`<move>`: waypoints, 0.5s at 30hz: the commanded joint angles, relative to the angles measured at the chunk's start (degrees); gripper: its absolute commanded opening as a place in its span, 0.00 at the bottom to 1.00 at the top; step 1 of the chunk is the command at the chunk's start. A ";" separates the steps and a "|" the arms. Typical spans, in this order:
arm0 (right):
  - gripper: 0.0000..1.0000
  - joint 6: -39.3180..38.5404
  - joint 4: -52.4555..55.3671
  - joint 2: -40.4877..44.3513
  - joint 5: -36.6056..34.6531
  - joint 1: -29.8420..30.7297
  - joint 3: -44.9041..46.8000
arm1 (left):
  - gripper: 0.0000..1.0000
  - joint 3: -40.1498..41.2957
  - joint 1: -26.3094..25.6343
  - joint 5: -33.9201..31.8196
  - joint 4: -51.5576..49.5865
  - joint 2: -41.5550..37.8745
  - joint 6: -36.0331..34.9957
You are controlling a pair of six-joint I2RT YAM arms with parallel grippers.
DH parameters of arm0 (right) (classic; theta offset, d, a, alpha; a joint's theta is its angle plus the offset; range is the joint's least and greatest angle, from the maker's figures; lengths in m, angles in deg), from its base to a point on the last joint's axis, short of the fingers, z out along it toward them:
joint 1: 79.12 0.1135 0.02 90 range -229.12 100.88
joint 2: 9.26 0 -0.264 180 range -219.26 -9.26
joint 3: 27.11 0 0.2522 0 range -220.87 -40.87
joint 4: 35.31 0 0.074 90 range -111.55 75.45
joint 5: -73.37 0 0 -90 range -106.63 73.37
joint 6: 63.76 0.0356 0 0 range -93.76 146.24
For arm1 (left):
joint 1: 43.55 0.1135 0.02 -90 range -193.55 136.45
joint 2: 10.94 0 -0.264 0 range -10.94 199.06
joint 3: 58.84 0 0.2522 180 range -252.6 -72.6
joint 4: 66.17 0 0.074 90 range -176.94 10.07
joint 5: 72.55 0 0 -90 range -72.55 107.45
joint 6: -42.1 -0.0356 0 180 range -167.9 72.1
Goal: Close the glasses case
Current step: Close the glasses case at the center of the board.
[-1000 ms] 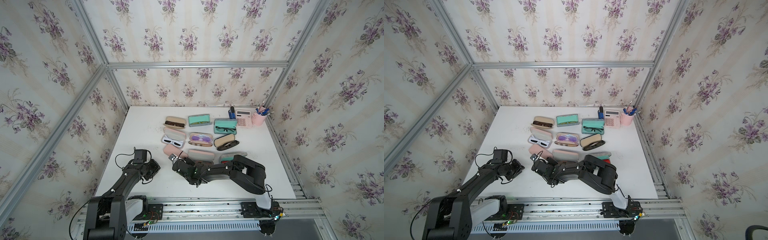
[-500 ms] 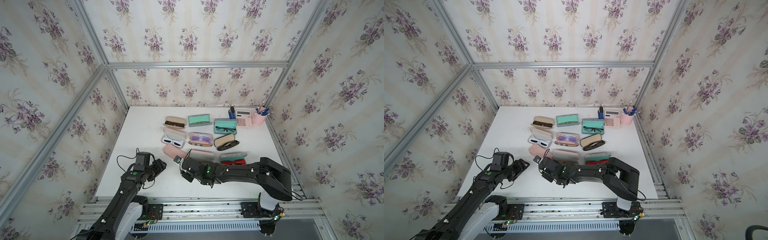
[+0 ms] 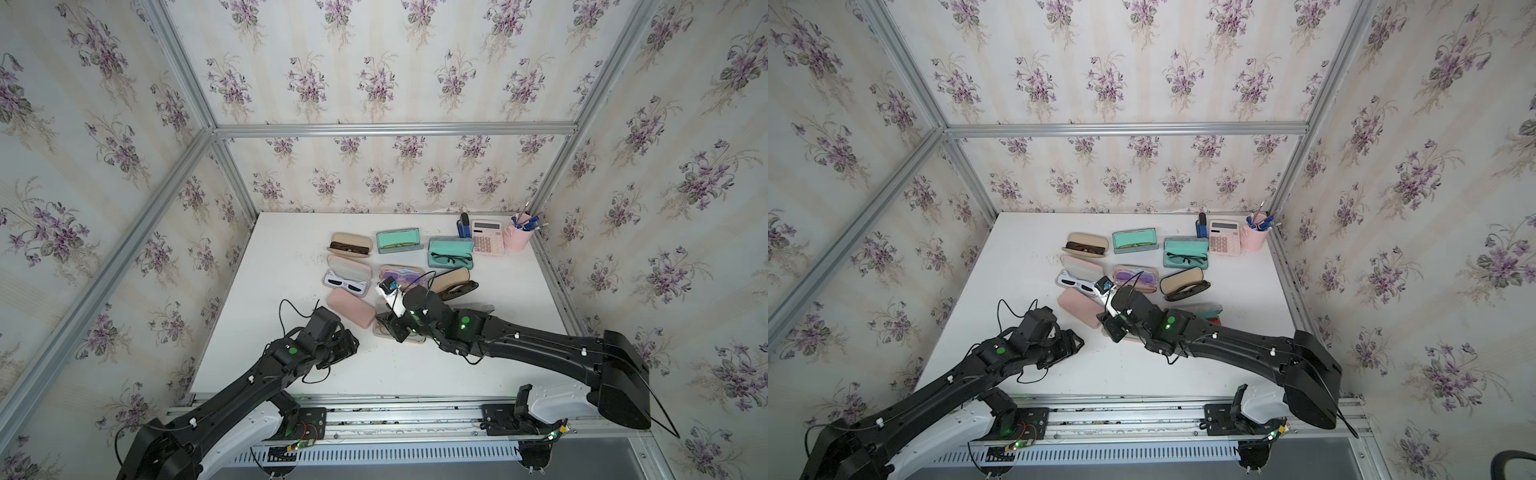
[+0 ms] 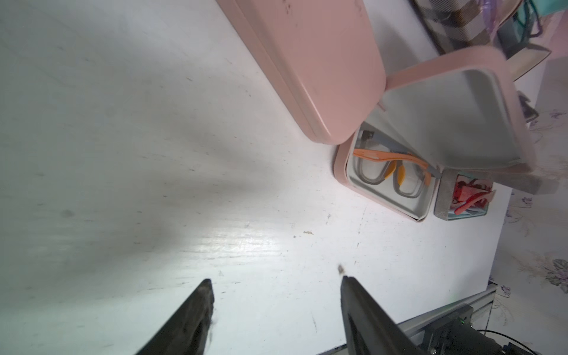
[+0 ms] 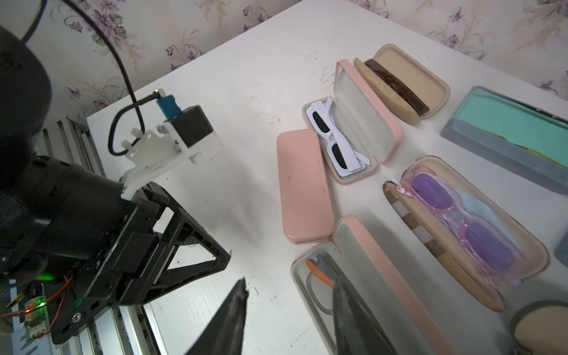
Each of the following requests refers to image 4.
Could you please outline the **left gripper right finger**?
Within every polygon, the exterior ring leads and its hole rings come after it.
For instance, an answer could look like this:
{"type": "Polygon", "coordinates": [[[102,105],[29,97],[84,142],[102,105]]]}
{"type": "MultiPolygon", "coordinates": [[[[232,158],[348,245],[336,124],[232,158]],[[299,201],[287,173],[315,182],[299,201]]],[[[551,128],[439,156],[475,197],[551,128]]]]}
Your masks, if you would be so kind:
{"type": "Polygon", "coordinates": [[[341,309],[350,354],[424,354],[354,277],[344,276],[341,309]]]}

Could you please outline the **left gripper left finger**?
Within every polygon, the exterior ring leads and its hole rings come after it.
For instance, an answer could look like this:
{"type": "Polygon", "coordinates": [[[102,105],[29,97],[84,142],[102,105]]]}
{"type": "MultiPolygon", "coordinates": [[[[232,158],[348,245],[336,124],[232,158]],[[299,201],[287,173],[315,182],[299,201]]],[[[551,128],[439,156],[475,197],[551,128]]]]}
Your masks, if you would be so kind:
{"type": "Polygon", "coordinates": [[[202,355],[214,311],[212,281],[204,279],[137,355],[202,355]]]}

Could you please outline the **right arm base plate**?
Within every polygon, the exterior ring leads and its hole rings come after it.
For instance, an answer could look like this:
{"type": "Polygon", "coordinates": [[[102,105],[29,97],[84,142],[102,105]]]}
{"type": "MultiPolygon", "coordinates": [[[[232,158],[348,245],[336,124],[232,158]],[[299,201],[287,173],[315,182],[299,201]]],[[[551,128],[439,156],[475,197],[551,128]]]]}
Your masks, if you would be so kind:
{"type": "Polygon", "coordinates": [[[427,325],[419,348],[426,354],[537,354],[522,344],[516,344],[509,336],[500,334],[510,342],[500,345],[487,334],[489,330],[476,330],[471,325],[473,307],[465,305],[427,325]]]}

